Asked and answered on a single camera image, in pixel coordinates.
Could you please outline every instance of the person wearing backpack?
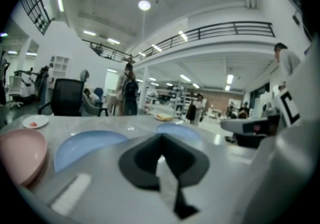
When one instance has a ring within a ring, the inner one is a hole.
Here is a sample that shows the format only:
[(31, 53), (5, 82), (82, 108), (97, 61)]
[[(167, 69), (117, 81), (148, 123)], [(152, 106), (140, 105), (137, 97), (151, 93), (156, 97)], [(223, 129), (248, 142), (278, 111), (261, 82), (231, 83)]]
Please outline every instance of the person wearing backpack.
[(118, 82), (116, 84), (115, 93), (116, 99), (118, 100), (118, 115), (124, 115), (124, 96), (123, 96), (123, 86), (127, 83), (128, 80), (135, 80), (136, 76), (134, 74), (134, 67), (131, 63), (128, 63), (125, 66), (124, 74), (120, 75)]

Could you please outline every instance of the seated person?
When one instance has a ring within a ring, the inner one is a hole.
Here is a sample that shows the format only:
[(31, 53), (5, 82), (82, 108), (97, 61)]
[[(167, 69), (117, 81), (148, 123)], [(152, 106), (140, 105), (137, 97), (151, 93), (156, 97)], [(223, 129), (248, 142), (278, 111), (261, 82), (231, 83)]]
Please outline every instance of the seated person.
[(86, 95), (86, 97), (94, 103), (94, 105), (97, 102), (100, 102), (100, 98), (95, 93), (91, 93), (89, 89), (86, 88), (83, 92)]

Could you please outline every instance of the column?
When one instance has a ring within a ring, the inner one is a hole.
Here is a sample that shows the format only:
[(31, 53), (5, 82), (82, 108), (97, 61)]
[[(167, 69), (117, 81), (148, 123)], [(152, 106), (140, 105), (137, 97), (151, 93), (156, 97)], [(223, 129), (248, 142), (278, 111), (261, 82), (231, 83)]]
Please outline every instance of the column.
[(28, 39), (25, 41), (25, 43), (22, 45), (22, 48), (20, 50), (20, 54), (19, 54), (19, 58), (18, 58), (18, 62), (17, 62), (17, 66), (16, 66), (16, 70), (23, 70), (24, 68), (24, 62), (26, 59), (26, 53), (29, 50), (30, 44), (31, 44), (32, 38), (28, 37)]
[(146, 66), (144, 68), (144, 74), (143, 74), (143, 83), (139, 84), (139, 87), (141, 87), (141, 92), (140, 92), (140, 98), (139, 98), (139, 104), (138, 104), (138, 109), (139, 110), (145, 110), (145, 101), (146, 101), (146, 93), (147, 93), (147, 86), (148, 86), (148, 81), (149, 81), (149, 68)]

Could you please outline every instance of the black metal railing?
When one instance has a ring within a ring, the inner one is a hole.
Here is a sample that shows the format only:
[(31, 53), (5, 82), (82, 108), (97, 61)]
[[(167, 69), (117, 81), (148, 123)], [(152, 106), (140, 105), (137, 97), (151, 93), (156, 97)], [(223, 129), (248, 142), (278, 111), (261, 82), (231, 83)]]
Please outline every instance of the black metal railing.
[(42, 0), (21, 0), (21, 3), (34, 25), (44, 35), (51, 20)]
[(142, 55), (138, 54), (133, 59), (135, 62), (137, 62), (175, 46), (179, 46), (195, 40), (218, 36), (261, 35), (275, 37), (274, 31), (272, 30), (272, 23), (255, 21), (217, 23), (186, 31), (184, 32), (184, 35), (187, 37), (187, 39), (184, 39), (182, 35), (178, 34), (156, 44), (155, 46), (146, 49), (144, 52), (142, 52)]
[(134, 63), (134, 57), (132, 55), (126, 54), (119, 50), (113, 49), (112, 47), (104, 46), (89, 40), (83, 39), (83, 41), (90, 47), (97, 55), (110, 59), (116, 62), (130, 62)]

